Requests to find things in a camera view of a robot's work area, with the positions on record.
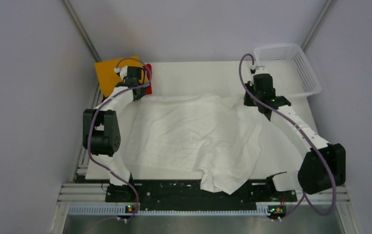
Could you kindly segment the corner metal post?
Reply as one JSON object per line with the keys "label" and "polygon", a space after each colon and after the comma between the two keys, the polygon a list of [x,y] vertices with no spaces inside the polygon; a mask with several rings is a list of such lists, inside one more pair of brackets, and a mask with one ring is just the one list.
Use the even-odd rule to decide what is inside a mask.
{"label": "corner metal post", "polygon": [[316,17],[311,29],[309,30],[305,40],[301,45],[301,49],[303,52],[307,51],[308,47],[310,46],[312,40],[316,36],[318,30],[320,29],[321,24],[326,19],[328,13],[333,8],[333,5],[336,3],[336,0],[326,0],[325,4],[323,5],[320,13]]}
{"label": "corner metal post", "polygon": [[70,17],[71,22],[73,23],[74,27],[76,28],[78,34],[80,35],[81,39],[83,40],[86,48],[89,50],[92,58],[95,62],[100,62],[101,58],[99,53],[97,52],[92,40],[89,37],[89,34],[86,32],[77,12],[75,11],[72,3],[70,0],[61,0],[60,1],[66,10],[67,14]]}

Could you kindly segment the right corner metal post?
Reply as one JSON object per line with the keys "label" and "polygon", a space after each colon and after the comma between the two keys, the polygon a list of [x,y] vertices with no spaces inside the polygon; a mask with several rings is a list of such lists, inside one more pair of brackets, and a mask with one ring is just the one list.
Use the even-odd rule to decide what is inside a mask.
{"label": "right corner metal post", "polygon": [[311,29],[309,30],[305,40],[301,45],[301,49],[303,52],[307,51],[308,47],[310,46],[312,40],[316,36],[318,30],[320,29],[321,24],[326,19],[328,13],[333,8],[333,5],[336,3],[336,0],[326,0],[325,4],[323,5],[320,13],[316,17]]}

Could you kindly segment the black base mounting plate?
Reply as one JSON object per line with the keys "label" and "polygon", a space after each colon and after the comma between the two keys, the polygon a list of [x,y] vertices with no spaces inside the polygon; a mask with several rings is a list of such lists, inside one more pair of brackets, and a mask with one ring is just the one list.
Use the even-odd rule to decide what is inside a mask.
{"label": "black base mounting plate", "polygon": [[248,180],[232,194],[208,192],[199,180],[133,180],[109,185],[106,202],[139,203],[141,211],[250,211],[260,202],[296,202],[295,191],[278,192],[266,180]]}

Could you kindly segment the orange folded t shirt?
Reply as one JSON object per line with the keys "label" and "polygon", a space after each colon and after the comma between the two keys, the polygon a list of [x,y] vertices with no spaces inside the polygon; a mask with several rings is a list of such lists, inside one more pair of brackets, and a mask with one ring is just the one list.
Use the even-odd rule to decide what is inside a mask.
{"label": "orange folded t shirt", "polygon": [[107,98],[108,96],[110,96],[115,88],[115,85],[122,81],[122,79],[114,72],[117,64],[119,64],[118,68],[122,68],[124,66],[143,66],[143,64],[139,61],[138,56],[131,56],[131,58],[135,60],[125,59],[121,62],[123,58],[116,58],[112,60],[96,62],[94,64],[99,82],[99,89],[104,97]]}

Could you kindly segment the red folded t shirt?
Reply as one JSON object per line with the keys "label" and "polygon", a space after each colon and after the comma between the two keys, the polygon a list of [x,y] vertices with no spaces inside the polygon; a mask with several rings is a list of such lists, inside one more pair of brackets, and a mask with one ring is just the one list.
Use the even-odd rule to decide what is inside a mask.
{"label": "red folded t shirt", "polygon": [[143,65],[143,74],[142,74],[142,79],[140,83],[143,85],[144,83],[149,83],[148,86],[143,87],[145,91],[145,95],[151,95],[152,94],[152,85],[150,82],[151,75],[149,72],[152,71],[152,65],[150,63],[147,63]]}

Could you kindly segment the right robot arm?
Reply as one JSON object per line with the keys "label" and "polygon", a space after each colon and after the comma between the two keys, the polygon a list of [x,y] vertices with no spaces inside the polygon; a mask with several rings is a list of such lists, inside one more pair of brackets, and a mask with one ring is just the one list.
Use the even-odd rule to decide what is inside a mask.
{"label": "right robot arm", "polygon": [[270,74],[253,74],[252,81],[245,83],[245,88],[244,105],[257,107],[286,135],[302,158],[297,169],[268,177],[271,184],[265,187],[265,195],[269,200],[278,201],[288,190],[302,190],[313,195],[344,185],[345,148],[340,143],[331,144],[320,137],[296,114],[287,98],[277,96]]}

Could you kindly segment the white t shirt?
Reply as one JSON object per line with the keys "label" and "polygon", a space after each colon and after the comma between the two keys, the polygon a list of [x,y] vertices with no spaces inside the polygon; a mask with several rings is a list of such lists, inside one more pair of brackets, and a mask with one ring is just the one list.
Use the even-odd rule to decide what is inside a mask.
{"label": "white t shirt", "polygon": [[264,116],[241,97],[145,97],[123,154],[127,166],[201,171],[201,189],[234,193],[260,157]]}

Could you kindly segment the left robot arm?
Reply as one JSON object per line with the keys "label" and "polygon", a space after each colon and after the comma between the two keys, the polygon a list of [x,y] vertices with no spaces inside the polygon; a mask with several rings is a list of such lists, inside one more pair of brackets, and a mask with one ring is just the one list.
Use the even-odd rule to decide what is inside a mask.
{"label": "left robot arm", "polygon": [[116,67],[120,77],[111,94],[93,109],[83,112],[83,146],[91,162],[104,169],[110,183],[118,186],[117,195],[123,201],[134,199],[136,189],[130,185],[131,173],[119,153],[122,137],[118,116],[131,103],[147,94],[152,71],[143,65]]}

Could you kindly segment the white plastic basket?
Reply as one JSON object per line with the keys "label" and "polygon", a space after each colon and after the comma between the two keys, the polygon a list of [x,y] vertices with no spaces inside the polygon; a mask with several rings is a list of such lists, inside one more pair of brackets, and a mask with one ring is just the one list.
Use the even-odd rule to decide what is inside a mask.
{"label": "white plastic basket", "polygon": [[296,44],[281,43],[256,47],[256,64],[272,75],[279,96],[306,98],[322,92],[322,85],[303,50]]}

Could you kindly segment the left corner metal post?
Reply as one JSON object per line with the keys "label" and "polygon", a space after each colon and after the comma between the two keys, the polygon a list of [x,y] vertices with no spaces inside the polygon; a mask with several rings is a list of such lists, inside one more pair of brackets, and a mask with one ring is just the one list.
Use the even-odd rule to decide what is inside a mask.
{"label": "left corner metal post", "polygon": [[95,62],[100,62],[101,58],[99,53],[97,52],[92,40],[89,37],[89,34],[86,32],[77,12],[75,11],[72,3],[70,0],[61,0],[60,1],[66,10],[67,14],[70,17],[71,22],[73,23],[74,27],[76,28],[78,34],[80,35],[81,39],[83,40],[86,48],[89,50],[92,58]]}

